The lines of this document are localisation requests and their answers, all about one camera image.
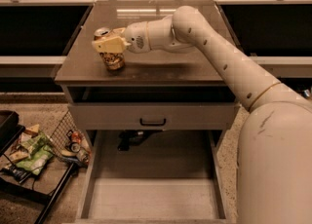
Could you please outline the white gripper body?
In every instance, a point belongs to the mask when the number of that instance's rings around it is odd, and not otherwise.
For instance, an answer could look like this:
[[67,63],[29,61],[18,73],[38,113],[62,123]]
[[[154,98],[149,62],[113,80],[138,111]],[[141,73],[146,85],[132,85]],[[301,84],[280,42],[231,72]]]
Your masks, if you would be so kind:
[[176,48],[171,16],[132,23],[126,27],[124,37],[130,44],[128,50],[137,54],[154,50],[172,52]]

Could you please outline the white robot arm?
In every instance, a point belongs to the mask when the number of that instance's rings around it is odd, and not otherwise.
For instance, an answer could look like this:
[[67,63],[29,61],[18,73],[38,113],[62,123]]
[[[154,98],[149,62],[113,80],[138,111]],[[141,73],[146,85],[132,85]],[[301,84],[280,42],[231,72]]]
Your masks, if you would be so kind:
[[220,36],[195,8],[97,30],[100,54],[196,47],[250,115],[238,143],[238,224],[312,223],[312,104]]

